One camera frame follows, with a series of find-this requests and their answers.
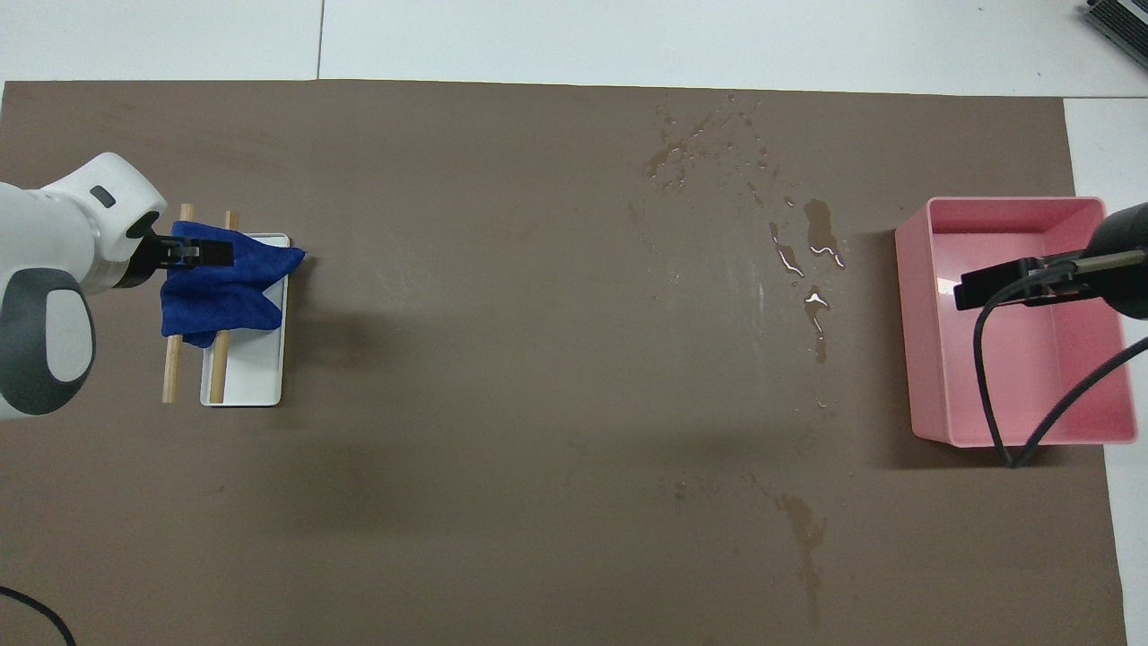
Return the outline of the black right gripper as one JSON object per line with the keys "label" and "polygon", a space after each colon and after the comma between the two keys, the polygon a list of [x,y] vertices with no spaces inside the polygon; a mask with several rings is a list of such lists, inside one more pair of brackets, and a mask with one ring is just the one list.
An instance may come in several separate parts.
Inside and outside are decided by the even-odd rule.
{"label": "black right gripper", "polygon": [[[1093,299],[1095,293],[1109,308],[1131,319],[1147,319],[1147,205],[1128,207],[1104,218],[1087,246],[1087,257],[1116,255],[1122,266],[1091,273],[1087,283],[1075,278],[1075,271],[1054,275],[1045,282],[1027,285],[1009,295],[1002,305],[1044,308],[1063,302]],[[1006,286],[1035,275],[1042,270],[1066,268],[1065,258],[1017,258],[961,275],[952,289],[957,311],[982,310],[988,299]]]}

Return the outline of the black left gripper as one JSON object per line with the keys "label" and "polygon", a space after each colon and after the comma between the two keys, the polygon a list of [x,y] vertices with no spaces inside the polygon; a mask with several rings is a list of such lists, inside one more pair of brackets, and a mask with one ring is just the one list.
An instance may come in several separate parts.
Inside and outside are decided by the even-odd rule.
{"label": "black left gripper", "polygon": [[127,238],[135,239],[135,252],[127,260],[126,287],[144,285],[157,270],[230,268],[234,265],[232,242],[217,239],[161,236],[154,229],[160,215],[144,215],[127,229]]}

